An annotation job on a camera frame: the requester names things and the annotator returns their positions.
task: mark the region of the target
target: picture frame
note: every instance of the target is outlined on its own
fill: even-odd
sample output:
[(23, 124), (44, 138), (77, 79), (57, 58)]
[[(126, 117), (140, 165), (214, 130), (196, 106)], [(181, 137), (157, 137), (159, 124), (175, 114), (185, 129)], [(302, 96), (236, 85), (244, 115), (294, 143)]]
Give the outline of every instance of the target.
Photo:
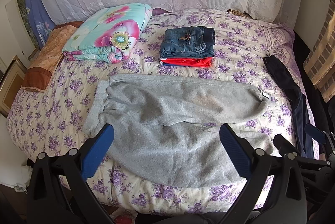
[(7, 117), (16, 94), (22, 86), (27, 68), (15, 56), (0, 81), (0, 113)]

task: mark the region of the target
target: curtain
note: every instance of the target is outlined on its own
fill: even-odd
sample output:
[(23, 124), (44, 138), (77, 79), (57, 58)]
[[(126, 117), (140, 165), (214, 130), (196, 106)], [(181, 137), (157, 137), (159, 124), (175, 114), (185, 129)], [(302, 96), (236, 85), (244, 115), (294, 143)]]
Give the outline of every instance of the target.
[(304, 62), (304, 70), (320, 90), (325, 102), (335, 94), (335, 0), (329, 10), (319, 38)]

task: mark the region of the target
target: metal bolt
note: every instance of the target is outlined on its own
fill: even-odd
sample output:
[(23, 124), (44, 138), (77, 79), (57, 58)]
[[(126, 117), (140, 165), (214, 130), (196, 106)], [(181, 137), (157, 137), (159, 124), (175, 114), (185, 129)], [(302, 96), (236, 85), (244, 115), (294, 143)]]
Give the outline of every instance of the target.
[(257, 148), (256, 149), (256, 154), (259, 155), (259, 156), (263, 156), (265, 154), (265, 152), (261, 148)]
[(38, 155), (38, 158), (39, 159), (43, 159), (45, 157), (45, 153), (44, 152), (41, 152), (39, 155)]
[(78, 149), (76, 149), (76, 148), (71, 148), (71, 149), (69, 150), (69, 155), (70, 155), (70, 156), (74, 156), (74, 155), (77, 154), (77, 152), (78, 152)]
[(294, 160), (294, 159), (295, 159), (295, 156), (294, 156), (292, 153), (288, 153), (288, 154), (287, 154), (287, 157), (288, 157), (290, 160)]

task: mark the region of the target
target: folded jeans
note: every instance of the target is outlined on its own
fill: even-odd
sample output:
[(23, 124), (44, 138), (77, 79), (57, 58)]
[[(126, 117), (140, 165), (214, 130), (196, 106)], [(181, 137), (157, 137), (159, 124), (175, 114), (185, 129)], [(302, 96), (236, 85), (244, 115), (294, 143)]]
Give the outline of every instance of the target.
[(207, 27), (167, 29), (160, 46), (160, 58), (214, 57), (215, 31)]

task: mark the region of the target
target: folded clothes stack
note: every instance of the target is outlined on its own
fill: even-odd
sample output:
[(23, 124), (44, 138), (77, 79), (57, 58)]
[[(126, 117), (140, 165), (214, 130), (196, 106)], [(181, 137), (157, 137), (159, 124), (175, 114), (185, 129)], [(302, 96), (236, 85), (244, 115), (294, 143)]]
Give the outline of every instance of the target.
[(207, 27), (167, 29), (160, 45), (160, 64), (210, 67), (215, 31)]

